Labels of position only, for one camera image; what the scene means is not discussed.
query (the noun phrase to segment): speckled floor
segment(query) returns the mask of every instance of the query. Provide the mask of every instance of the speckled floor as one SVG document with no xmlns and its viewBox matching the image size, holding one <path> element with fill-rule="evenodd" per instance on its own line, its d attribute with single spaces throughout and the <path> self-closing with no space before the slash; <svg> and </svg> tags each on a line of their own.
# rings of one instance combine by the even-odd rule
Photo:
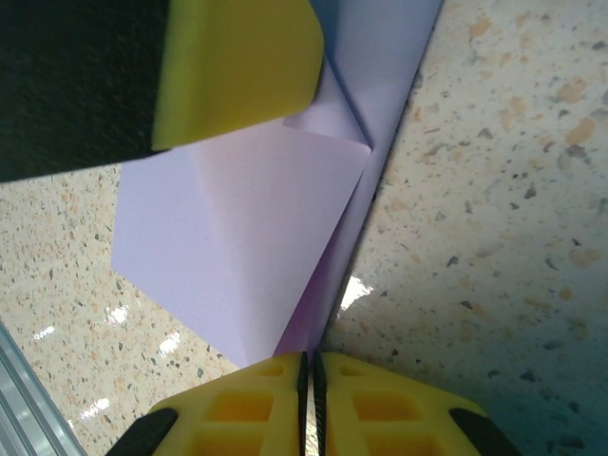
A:
<svg viewBox="0 0 608 456">
<path fill-rule="evenodd" d="M 119 174 L 0 186 L 2 321 L 91 455 L 234 369 L 110 270 Z M 446 0 L 378 195 L 325 347 L 602 454 L 608 3 Z"/>
</svg>

